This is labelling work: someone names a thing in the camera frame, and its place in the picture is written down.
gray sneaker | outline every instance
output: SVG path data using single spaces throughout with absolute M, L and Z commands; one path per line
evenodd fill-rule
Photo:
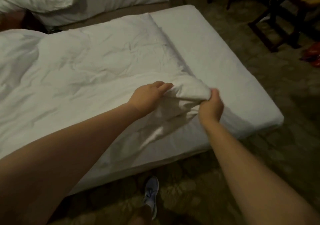
M 143 199 L 143 203 L 151 207 L 152 220 L 154 220 L 157 216 L 157 204 L 155 202 L 156 201 L 155 197 L 157 196 L 158 191 L 159 191 L 158 178 L 155 176 L 152 176 L 146 184 L 146 188 L 144 191 L 144 199 Z

patterned carpet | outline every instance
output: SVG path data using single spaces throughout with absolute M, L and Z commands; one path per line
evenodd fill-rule
M 320 211 L 320 69 L 298 60 L 301 49 L 266 49 L 247 26 L 263 5 L 239 0 L 226 11 L 226 3 L 172 0 L 173 6 L 195 5 L 279 106 L 281 128 L 242 142 Z M 305 49 L 312 41 L 302 35 L 300 43 Z M 67 197 L 51 224 L 125 224 L 141 204 L 149 175 L 161 184 L 154 224 L 245 224 L 212 151 Z

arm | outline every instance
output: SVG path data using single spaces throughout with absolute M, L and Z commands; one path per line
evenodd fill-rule
M 320 224 L 317 212 L 280 177 L 258 161 L 219 123 L 217 89 L 201 104 L 199 118 L 232 194 L 250 225 Z
M 138 88 L 128 103 L 40 138 L 0 160 L 0 223 L 46 224 L 61 200 L 171 83 Z

fitted sheet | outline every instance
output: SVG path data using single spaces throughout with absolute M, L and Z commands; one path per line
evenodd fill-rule
M 282 124 L 283 115 L 272 99 L 195 7 L 171 8 L 151 13 L 151 16 L 185 61 L 190 73 L 208 86 L 220 89 L 226 105 L 222 124 L 228 126 L 236 138 Z M 230 120 L 236 122 L 234 128 L 230 128 Z M 70 194 L 209 149 L 207 136 L 195 117 L 134 156 L 100 169 L 93 167 Z
M 34 15 L 46 27 L 54 27 L 86 20 L 100 13 L 116 9 L 167 1 L 169 0 L 77 0 L 73 6 L 67 9 L 44 14 L 34 13 Z

hand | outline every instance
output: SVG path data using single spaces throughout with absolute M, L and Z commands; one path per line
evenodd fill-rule
M 199 119 L 202 126 L 206 127 L 212 122 L 219 122 L 224 104 L 220 98 L 218 89 L 211 89 L 211 98 L 200 104 Z
M 163 94 L 173 86 L 173 83 L 163 81 L 143 85 L 134 91 L 128 104 L 133 105 L 140 112 L 140 118 L 142 118 L 157 108 Z

